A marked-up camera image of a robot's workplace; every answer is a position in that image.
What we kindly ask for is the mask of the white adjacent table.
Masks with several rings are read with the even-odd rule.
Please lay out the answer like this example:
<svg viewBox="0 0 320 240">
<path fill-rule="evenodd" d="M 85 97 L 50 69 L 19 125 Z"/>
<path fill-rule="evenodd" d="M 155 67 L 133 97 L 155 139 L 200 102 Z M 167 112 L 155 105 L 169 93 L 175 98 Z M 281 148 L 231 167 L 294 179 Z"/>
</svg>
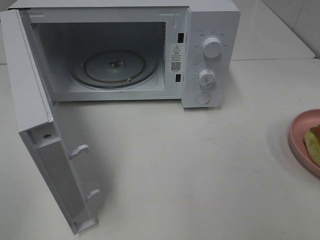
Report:
<svg viewBox="0 0 320 240">
<path fill-rule="evenodd" d="M 239 26 L 231 59 L 313 59 L 315 54 L 261 0 L 235 0 Z"/>
</svg>

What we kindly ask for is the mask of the white microwave knob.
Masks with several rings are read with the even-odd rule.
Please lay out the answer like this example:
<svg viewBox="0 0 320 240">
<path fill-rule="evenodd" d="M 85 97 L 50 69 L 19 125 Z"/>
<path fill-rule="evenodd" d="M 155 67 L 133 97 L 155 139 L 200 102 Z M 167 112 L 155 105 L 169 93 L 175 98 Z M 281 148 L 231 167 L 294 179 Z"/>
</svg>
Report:
<svg viewBox="0 0 320 240">
<path fill-rule="evenodd" d="M 198 81 L 201 87 L 210 88 L 216 83 L 217 77 L 212 70 L 204 69 L 199 73 Z"/>
<path fill-rule="evenodd" d="M 218 57 L 222 53 L 222 41 L 215 35 L 207 37 L 202 43 L 202 52 L 209 59 Z"/>
</svg>

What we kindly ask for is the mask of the white microwave door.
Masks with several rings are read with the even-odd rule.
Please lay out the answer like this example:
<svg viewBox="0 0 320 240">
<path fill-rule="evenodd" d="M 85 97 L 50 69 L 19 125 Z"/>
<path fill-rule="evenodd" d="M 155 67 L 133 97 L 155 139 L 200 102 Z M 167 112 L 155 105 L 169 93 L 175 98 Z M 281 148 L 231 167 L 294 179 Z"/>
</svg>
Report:
<svg viewBox="0 0 320 240">
<path fill-rule="evenodd" d="M 40 25 L 18 9 L 3 11 L 0 20 L 19 136 L 71 231 L 78 234 L 96 223 L 74 165 L 89 147 L 66 147 L 49 89 L 48 63 L 37 41 Z"/>
</svg>

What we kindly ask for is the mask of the white microwave oven body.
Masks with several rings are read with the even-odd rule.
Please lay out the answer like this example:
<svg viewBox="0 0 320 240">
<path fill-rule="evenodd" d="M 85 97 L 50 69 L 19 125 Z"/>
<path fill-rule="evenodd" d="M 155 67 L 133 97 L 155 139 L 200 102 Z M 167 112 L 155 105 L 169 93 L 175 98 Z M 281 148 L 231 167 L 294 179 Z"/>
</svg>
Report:
<svg viewBox="0 0 320 240">
<path fill-rule="evenodd" d="M 18 0 L 8 10 L 26 11 L 40 25 L 36 39 L 53 102 L 180 100 L 184 108 L 222 103 L 241 15 L 231 0 Z M 207 58 L 202 43 L 212 36 L 221 40 L 222 52 Z M 156 72 L 116 89 L 88 87 L 70 75 L 76 63 L 116 49 L 156 57 Z M 202 70 L 215 73 L 213 86 L 200 86 Z M 210 102 L 198 104 L 199 93 L 210 94 Z"/>
</svg>

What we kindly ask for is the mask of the toast sandwich with lettuce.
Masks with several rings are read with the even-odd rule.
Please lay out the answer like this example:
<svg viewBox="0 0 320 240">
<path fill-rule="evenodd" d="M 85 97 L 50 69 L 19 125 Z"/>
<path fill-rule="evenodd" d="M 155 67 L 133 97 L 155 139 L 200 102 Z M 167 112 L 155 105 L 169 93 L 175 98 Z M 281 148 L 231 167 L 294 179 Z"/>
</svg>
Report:
<svg viewBox="0 0 320 240">
<path fill-rule="evenodd" d="M 304 135 L 304 142 L 311 159 L 320 165 L 320 126 L 311 127 Z"/>
</svg>

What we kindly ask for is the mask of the pink round plate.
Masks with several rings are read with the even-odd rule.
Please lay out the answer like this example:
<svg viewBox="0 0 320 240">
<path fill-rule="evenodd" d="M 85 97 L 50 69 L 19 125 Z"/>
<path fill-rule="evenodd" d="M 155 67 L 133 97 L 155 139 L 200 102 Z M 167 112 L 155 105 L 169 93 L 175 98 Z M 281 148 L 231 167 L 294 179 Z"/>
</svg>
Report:
<svg viewBox="0 0 320 240">
<path fill-rule="evenodd" d="M 305 143 L 307 131 L 319 125 L 320 109 L 310 109 L 298 114 L 288 131 L 288 145 L 295 159 L 312 175 L 320 178 L 320 165 L 310 157 Z"/>
</svg>

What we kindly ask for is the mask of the round white door release button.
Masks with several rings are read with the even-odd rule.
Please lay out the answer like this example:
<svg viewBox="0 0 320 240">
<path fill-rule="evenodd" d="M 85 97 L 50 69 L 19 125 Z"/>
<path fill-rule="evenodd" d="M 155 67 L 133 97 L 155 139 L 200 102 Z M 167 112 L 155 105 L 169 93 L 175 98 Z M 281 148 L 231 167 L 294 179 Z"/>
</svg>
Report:
<svg viewBox="0 0 320 240">
<path fill-rule="evenodd" d="M 195 101 L 200 105 L 208 104 L 211 100 L 211 96 L 207 92 L 201 92 L 196 95 Z"/>
</svg>

